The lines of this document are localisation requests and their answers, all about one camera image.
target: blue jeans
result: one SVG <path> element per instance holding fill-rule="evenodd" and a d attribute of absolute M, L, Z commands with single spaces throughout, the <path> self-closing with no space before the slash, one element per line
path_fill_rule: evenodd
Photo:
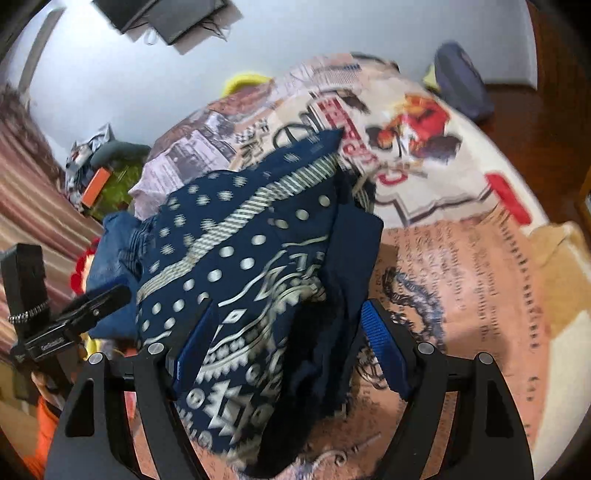
<path fill-rule="evenodd" d="M 94 290 L 117 277 L 123 277 L 131 290 L 132 300 L 89 330 L 88 334 L 92 338 L 136 339 L 135 295 L 142 274 L 141 259 L 153 243 L 153 219 L 151 217 L 141 222 L 128 212 L 116 212 L 103 220 L 105 233 L 96 250 L 86 280 L 86 290 Z"/>

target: orange object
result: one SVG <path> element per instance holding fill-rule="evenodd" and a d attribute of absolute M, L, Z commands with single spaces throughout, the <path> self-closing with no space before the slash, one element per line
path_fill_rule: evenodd
<path fill-rule="evenodd" d="M 39 423 L 39 432 L 37 434 L 35 455 L 25 457 L 24 462 L 35 478 L 43 480 L 49 448 L 58 422 L 58 418 L 47 408 L 43 397 L 39 397 L 39 403 L 37 404 L 37 421 Z"/>
<path fill-rule="evenodd" d="M 96 198 L 99 196 L 100 191 L 110 176 L 111 172 L 106 168 L 101 167 L 98 169 L 82 195 L 81 202 L 83 205 L 91 208 L 95 204 Z"/>

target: orange tag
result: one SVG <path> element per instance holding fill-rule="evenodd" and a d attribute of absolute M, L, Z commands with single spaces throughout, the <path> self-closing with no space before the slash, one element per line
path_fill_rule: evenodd
<path fill-rule="evenodd" d="M 96 198 L 99 196 L 100 191 L 103 189 L 110 176 L 111 172 L 106 168 L 101 167 L 98 169 L 82 195 L 82 205 L 91 208 L 95 204 Z"/>

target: striped curtain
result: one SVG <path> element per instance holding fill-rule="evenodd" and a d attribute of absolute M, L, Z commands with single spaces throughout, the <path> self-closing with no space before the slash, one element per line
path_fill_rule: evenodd
<path fill-rule="evenodd" d="M 72 298 L 70 274 L 102 227 L 84 218 L 61 195 L 63 172 L 47 141 L 20 101 L 5 87 L 0 91 L 0 251 L 14 244 L 43 248 L 46 286 L 52 308 Z M 0 278 L 0 351 L 15 340 Z"/>

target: wooden floor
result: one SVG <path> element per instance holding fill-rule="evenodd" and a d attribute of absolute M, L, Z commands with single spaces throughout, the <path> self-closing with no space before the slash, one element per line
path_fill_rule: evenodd
<path fill-rule="evenodd" d="M 491 86 L 495 115 L 480 127 L 509 158 L 551 222 L 583 225 L 574 200 L 591 166 L 591 138 L 529 87 Z"/>

